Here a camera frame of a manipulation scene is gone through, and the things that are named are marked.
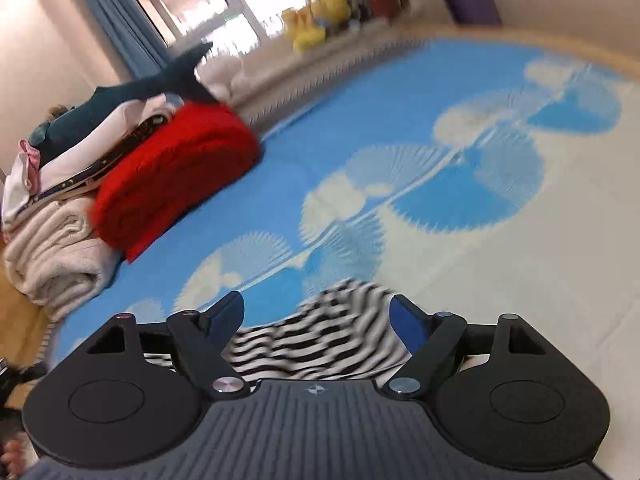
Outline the blue curtain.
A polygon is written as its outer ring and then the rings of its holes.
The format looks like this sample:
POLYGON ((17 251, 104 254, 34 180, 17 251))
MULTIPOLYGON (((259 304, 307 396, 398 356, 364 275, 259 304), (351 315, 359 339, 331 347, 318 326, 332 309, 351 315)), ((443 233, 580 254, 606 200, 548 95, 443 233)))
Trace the blue curtain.
POLYGON ((172 60, 138 0, 85 0, 85 3, 132 76, 154 75, 172 60))

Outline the blue and cream bed sheet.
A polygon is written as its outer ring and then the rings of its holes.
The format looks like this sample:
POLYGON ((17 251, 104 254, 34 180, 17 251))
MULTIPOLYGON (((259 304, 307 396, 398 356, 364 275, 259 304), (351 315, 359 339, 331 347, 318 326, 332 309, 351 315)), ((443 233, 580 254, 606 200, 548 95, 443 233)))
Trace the blue and cream bed sheet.
POLYGON ((515 312, 604 392, 597 457, 639 474, 639 81, 505 42, 432 40, 265 137, 262 160, 117 270, 56 334, 227 292, 244 327, 345 280, 472 323, 515 312))

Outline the red knitted garment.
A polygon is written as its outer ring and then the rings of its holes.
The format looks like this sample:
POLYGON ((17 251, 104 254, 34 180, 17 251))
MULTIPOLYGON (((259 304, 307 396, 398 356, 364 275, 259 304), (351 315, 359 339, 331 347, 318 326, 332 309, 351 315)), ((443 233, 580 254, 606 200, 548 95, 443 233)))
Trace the red knitted garment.
POLYGON ((261 152, 227 105, 186 103, 103 180, 90 210, 96 234, 134 261, 187 211, 250 171, 261 152))

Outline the white plush toy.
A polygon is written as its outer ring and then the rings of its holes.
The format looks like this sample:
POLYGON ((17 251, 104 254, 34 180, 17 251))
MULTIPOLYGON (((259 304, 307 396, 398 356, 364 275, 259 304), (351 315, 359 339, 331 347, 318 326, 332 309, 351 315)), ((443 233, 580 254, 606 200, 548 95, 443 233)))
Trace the white plush toy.
POLYGON ((218 100, 228 103, 250 90, 252 81, 239 56, 220 54, 206 58, 195 70, 198 81, 218 100))

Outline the yellow plush toy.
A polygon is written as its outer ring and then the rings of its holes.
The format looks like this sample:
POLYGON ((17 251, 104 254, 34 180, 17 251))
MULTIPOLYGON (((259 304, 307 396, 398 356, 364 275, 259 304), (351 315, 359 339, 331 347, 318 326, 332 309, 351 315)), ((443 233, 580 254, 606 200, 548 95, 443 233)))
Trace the yellow plush toy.
POLYGON ((348 0, 308 0, 299 9, 281 13, 284 34, 296 52, 306 52, 326 42, 339 32, 352 17, 348 0))

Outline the purple box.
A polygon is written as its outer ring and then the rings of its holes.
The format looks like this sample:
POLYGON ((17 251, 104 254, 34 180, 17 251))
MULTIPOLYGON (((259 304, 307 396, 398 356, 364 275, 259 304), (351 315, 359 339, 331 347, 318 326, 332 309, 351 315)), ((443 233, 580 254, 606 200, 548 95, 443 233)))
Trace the purple box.
POLYGON ((502 25, 502 19, 495 0, 444 0, 444 3, 457 25, 502 25))

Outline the black white striped sweater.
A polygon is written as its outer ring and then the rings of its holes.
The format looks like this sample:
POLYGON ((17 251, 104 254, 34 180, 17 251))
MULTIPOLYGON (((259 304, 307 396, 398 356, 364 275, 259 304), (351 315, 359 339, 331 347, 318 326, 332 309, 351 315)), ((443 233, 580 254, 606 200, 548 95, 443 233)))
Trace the black white striped sweater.
POLYGON ((390 325, 395 293, 345 280, 278 322, 242 328, 224 358, 252 386, 265 379, 384 382, 410 356, 390 325))

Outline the beige folded blanket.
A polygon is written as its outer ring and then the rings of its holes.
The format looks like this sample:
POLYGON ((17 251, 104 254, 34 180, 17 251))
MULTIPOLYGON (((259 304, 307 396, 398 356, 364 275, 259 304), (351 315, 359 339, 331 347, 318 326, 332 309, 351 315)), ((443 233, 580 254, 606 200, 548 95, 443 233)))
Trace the beige folded blanket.
POLYGON ((4 250, 9 282, 52 322, 60 322, 111 283, 120 252, 90 220, 92 196, 50 203, 27 220, 4 250))

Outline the wooden bed frame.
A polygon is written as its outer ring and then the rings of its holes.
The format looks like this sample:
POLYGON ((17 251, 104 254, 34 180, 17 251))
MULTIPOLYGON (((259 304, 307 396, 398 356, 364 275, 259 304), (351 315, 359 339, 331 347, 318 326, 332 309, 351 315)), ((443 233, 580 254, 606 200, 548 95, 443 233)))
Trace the wooden bed frame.
POLYGON ((547 49, 556 53, 582 58, 601 64, 630 79, 639 79, 639 59, 615 50, 590 44, 586 40, 570 38, 548 32, 517 28, 457 27, 435 25, 423 20, 397 23, 395 28, 404 36, 422 39, 448 38, 478 41, 506 42, 527 47, 547 49))

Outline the dark teal shark plush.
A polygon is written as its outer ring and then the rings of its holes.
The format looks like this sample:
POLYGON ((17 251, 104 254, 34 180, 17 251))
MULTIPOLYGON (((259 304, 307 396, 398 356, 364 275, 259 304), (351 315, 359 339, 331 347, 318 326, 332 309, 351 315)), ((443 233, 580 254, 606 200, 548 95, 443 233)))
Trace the dark teal shark plush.
POLYGON ((72 148, 123 102, 145 102, 160 94, 174 94, 185 101, 216 104, 218 100, 196 79, 198 63, 213 47, 204 42, 187 50, 152 76, 115 87, 98 87, 88 101, 32 130, 28 143, 40 154, 43 166, 72 148))

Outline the pink white folded clothes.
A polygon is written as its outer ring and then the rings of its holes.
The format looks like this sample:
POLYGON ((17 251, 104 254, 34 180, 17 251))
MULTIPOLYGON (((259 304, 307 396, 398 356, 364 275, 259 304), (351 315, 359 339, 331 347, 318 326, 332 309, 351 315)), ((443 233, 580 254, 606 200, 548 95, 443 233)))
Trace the pink white folded clothes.
POLYGON ((171 119, 182 106, 183 99, 172 94, 119 104, 85 139, 36 171, 39 188, 35 193, 29 191, 26 184, 32 180, 28 156, 17 155, 4 185, 2 228, 14 231, 50 203, 96 188, 108 170, 113 169, 124 156, 125 141, 134 137, 134 130, 143 125, 159 126, 171 119))

